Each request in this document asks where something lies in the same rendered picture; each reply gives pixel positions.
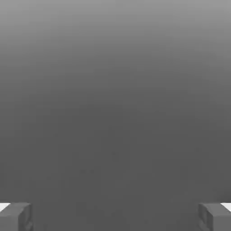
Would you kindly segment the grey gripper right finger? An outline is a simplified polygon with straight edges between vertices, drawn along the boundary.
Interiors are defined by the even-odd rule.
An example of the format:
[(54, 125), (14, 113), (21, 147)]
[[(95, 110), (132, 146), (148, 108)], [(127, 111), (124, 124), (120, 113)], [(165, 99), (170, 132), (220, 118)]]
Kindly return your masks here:
[(231, 231), (231, 203), (199, 203), (199, 231)]

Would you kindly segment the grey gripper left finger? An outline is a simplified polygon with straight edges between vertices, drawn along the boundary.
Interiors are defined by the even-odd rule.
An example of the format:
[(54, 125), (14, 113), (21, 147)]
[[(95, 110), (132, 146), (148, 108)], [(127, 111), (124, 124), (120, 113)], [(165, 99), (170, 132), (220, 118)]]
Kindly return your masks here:
[(0, 231), (34, 231), (31, 203), (0, 203)]

